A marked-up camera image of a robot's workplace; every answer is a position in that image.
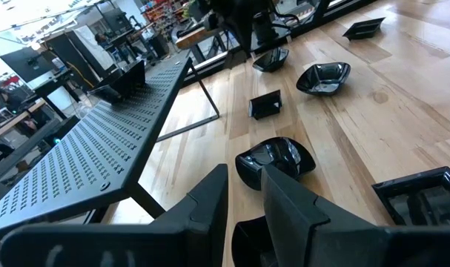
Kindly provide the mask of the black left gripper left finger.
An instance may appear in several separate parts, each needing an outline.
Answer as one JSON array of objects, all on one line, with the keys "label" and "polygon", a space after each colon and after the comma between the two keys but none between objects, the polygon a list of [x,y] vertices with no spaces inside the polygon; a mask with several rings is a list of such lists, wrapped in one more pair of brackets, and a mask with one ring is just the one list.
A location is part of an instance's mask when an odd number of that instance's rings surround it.
[{"label": "black left gripper left finger", "polygon": [[3,266],[220,266],[228,167],[217,165],[149,224],[36,224],[0,242]]}]

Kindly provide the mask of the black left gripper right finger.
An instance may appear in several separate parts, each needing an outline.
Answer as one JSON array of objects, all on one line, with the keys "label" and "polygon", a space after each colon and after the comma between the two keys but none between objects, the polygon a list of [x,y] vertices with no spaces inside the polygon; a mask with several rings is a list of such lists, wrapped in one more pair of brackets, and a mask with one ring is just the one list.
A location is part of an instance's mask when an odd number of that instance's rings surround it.
[{"label": "black left gripper right finger", "polygon": [[265,218],[280,266],[450,266],[450,226],[377,226],[272,165]]}]

